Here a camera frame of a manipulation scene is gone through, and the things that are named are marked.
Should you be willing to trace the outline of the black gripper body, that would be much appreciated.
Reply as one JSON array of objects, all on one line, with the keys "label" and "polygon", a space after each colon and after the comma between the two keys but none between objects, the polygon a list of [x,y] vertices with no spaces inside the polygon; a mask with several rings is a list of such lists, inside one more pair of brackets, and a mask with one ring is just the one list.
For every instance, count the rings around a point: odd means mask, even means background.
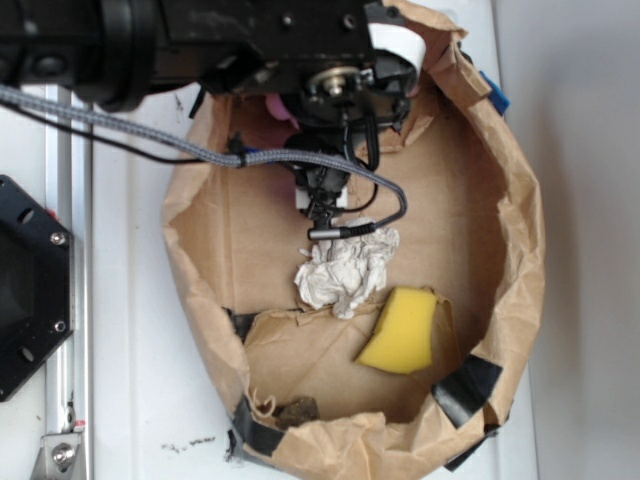
[{"label": "black gripper body", "polygon": [[205,77],[212,94],[276,96],[316,130],[400,128],[425,57],[380,1],[202,1],[199,26],[231,50]]}]

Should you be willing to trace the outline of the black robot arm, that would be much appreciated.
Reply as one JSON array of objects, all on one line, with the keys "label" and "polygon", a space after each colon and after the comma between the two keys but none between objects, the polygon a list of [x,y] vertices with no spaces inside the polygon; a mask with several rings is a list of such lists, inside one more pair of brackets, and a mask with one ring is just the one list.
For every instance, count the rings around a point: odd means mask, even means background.
[{"label": "black robot arm", "polygon": [[108,112],[197,83],[275,95],[303,127],[399,126],[424,39],[379,1],[5,1],[1,81]]}]

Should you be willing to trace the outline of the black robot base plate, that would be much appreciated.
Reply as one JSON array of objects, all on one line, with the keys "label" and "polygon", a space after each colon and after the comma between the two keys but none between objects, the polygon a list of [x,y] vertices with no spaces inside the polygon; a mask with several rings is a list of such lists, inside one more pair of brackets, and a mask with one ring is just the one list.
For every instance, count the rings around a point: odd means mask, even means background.
[{"label": "black robot base plate", "polygon": [[1,400],[10,400],[71,333],[71,233],[1,177]]}]

